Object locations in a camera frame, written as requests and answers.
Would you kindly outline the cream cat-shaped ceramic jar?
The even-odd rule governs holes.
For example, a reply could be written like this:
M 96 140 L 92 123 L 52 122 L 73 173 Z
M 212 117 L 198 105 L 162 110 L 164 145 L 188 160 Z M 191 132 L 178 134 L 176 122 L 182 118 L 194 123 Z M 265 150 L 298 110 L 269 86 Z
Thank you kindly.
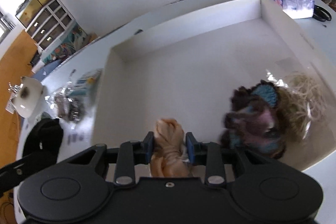
M 14 96 L 10 99 L 15 111 L 23 118 L 29 118 L 34 112 L 43 94 L 43 85 L 37 79 L 22 76 L 21 84 L 11 87 Z

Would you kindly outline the white shallow cardboard box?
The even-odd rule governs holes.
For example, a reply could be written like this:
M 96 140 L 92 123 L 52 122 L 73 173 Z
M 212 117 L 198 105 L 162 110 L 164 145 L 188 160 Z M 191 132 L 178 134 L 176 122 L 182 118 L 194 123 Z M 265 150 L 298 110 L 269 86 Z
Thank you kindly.
M 216 141 L 233 91 L 260 80 L 311 76 L 327 100 L 327 121 L 283 162 L 304 170 L 335 151 L 335 66 L 270 0 L 234 0 L 151 27 L 110 49 L 100 81 L 92 144 L 140 140 L 174 118 L 199 141 Z

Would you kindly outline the glass fish tank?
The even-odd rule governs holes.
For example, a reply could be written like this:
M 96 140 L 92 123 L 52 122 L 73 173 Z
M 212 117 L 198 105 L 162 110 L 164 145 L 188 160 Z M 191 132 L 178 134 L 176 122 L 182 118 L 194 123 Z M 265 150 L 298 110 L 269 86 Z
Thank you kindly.
M 16 18 L 27 28 L 38 12 L 52 0 L 25 0 L 16 11 Z

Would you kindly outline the white blue medicine sachet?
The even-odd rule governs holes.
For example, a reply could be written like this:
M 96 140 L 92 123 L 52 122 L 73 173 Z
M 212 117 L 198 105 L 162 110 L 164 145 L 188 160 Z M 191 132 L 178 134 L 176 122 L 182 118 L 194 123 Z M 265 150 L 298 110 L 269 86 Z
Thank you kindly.
M 86 96 L 88 95 L 97 84 L 103 69 L 96 69 L 83 74 L 77 79 L 71 88 L 71 96 Z

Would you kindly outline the white plastic drawer unit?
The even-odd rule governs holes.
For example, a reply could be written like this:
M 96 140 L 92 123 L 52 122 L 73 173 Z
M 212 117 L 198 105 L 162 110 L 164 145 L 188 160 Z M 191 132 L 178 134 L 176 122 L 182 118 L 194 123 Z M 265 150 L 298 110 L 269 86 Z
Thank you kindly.
M 38 12 L 25 28 L 25 32 L 34 40 L 38 51 L 42 52 L 64 34 L 74 22 L 74 17 L 60 0 L 52 0 Z

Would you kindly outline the black velvet scrunchie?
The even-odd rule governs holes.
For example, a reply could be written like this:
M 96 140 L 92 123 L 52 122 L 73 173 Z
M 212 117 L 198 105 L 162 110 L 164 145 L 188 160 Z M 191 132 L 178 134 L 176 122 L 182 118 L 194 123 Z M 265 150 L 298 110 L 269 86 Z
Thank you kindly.
M 43 118 L 28 134 L 22 157 L 37 155 L 46 164 L 57 162 L 64 131 L 58 118 Z

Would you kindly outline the peach satin scrunchie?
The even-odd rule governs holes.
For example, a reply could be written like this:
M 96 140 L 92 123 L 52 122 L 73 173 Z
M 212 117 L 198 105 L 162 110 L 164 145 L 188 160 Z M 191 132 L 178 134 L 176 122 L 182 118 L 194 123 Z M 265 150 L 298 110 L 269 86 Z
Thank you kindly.
M 184 142 L 185 132 L 175 119 L 159 119 L 154 130 L 154 152 L 150 174 L 160 178 L 191 177 L 191 167 Z

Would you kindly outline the dark crocheted multicolour scrunchie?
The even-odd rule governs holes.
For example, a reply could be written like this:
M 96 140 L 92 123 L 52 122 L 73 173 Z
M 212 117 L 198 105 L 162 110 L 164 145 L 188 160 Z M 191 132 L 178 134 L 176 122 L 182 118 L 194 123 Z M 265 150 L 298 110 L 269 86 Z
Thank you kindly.
M 264 80 L 250 88 L 235 89 L 231 111 L 223 117 L 225 131 L 220 138 L 221 146 L 247 147 L 273 159 L 283 157 L 288 122 L 279 109 L 280 103 L 279 88 Z

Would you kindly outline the colourful patterned storage box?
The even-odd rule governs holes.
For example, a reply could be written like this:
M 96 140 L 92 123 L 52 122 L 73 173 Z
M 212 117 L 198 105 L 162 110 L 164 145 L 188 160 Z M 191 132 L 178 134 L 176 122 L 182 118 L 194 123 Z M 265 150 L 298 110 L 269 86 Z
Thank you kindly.
M 87 42 L 87 33 L 75 22 L 50 47 L 43 51 L 41 61 L 48 64 L 55 60 L 66 59 L 84 47 Z

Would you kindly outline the black scissors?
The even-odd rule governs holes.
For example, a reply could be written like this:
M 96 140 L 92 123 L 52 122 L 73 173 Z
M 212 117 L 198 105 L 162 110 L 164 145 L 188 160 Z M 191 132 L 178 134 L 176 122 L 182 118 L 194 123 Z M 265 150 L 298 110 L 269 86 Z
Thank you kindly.
M 314 5 L 313 18 L 319 22 L 330 22 L 331 14 L 321 6 Z

